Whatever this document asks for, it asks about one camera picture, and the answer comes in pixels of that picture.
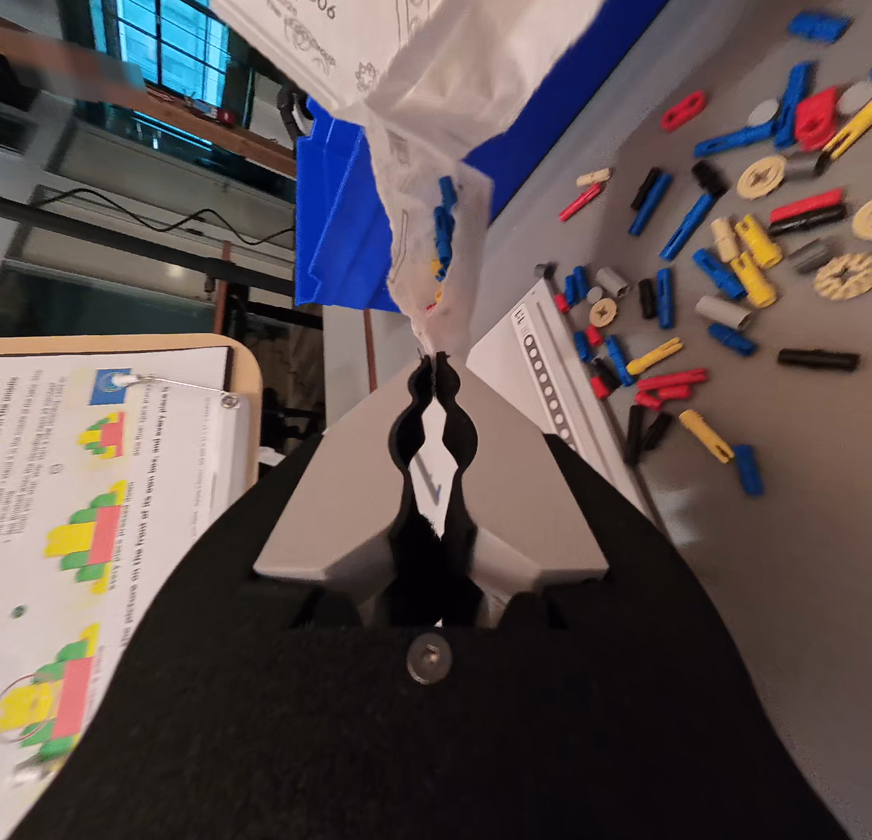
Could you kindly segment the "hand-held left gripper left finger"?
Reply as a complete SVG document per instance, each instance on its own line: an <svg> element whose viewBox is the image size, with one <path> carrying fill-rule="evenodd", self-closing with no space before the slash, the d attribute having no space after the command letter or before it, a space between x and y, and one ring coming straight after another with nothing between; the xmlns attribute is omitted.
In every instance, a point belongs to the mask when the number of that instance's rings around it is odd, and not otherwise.
<svg viewBox="0 0 872 840"><path fill-rule="evenodd" d="M445 620L445 560L420 513L411 460L437 362L424 356L321 435L254 570L342 594L393 624Z"/></svg>

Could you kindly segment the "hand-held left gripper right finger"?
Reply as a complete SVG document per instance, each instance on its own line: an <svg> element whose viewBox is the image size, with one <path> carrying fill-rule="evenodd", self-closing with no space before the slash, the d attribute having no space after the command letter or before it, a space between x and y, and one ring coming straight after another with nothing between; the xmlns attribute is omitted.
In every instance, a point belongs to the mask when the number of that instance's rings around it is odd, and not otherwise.
<svg viewBox="0 0 872 840"><path fill-rule="evenodd" d="M434 397L456 465L442 542L452 572L478 594L474 624L495 628L519 594L601 580L608 562L549 442L571 463L580 457L445 353L435 357Z"/></svg>

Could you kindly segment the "blue plastic bin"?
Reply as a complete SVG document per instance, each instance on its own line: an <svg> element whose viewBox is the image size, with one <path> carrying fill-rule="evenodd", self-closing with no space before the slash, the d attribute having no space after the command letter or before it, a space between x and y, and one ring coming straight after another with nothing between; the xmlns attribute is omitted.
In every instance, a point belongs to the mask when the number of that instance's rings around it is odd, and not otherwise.
<svg viewBox="0 0 872 840"><path fill-rule="evenodd" d="M556 145L670 0L605 0L515 123L465 159L495 185L492 220ZM399 312L387 286L391 231L360 126L315 101L297 142L296 302Z"/></svg>

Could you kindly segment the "white printed paper bag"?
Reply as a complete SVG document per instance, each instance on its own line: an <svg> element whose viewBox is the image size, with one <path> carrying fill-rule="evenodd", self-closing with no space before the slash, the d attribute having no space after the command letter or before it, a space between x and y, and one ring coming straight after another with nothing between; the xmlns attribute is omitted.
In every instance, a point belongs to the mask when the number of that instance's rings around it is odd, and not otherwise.
<svg viewBox="0 0 872 840"><path fill-rule="evenodd" d="M390 230L387 290L430 355L464 358L512 126L608 0L211 0L335 119L361 126Z"/></svg>

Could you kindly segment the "pile of mixed lego pins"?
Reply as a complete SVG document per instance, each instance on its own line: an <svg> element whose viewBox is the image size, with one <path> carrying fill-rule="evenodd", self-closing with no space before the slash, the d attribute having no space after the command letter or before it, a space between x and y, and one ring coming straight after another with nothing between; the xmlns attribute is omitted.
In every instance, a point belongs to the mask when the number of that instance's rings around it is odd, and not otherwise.
<svg viewBox="0 0 872 840"><path fill-rule="evenodd" d="M661 425L798 514L870 508L870 0L670 0L593 112L623 128L591 236L629 429L596 466L627 497Z"/></svg>

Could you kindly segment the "open instruction booklet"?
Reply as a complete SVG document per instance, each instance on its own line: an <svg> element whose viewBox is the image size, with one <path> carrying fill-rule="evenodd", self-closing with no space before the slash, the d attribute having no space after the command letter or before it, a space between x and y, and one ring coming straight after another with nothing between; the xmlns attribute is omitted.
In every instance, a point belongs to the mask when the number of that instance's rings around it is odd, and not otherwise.
<svg viewBox="0 0 872 840"><path fill-rule="evenodd" d="M570 323L558 312L550 288L534 285L477 343L466 368L539 426L559 437L622 498L606 523L625 526L644 517L651 530L667 538L659 514L637 471L626 463L625 430L608 401L596 395L594 381L604 378L584 362ZM445 412L436 398L423 414L425 441L412 458L413 485L424 515L444 534L446 506L456 465L442 444ZM602 504L581 507L599 547L594 514Z"/></svg>

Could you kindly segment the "black pole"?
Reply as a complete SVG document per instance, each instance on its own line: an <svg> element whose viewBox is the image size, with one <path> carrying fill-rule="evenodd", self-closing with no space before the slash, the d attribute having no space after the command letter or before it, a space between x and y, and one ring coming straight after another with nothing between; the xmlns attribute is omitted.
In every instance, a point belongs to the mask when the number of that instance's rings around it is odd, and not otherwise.
<svg viewBox="0 0 872 840"><path fill-rule="evenodd" d="M204 257L165 244L153 243L69 216L38 209L29 204L1 198L1 216L17 224L29 225L90 244L179 266L216 280L221 279L228 283L263 289L287 298L296 297L296 285L287 278L247 268L220 257Z"/></svg>

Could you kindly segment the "wooden post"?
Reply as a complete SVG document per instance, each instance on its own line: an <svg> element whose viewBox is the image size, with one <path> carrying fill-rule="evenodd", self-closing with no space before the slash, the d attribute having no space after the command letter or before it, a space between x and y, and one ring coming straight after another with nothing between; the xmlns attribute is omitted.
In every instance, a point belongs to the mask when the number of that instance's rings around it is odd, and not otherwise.
<svg viewBox="0 0 872 840"><path fill-rule="evenodd" d="M1 53L25 82L76 101L111 104L241 156L291 180L297 162L289 148L250 130L207 116L191 101L152 87L133 65L2 20Z"/></svg>

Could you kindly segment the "window with dark frame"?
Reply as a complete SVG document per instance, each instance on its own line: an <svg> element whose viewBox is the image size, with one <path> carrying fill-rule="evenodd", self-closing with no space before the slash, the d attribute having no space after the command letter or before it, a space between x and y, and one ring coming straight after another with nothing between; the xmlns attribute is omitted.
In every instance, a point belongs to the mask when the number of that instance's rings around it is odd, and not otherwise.
<svg viewBox="0 0 872 840"><path fill-rule="evenodd" d="M142 79L193 104L197 114L233 123L223 95L228 28L210 0L88 0L96 49L135 65Z"/></svg>

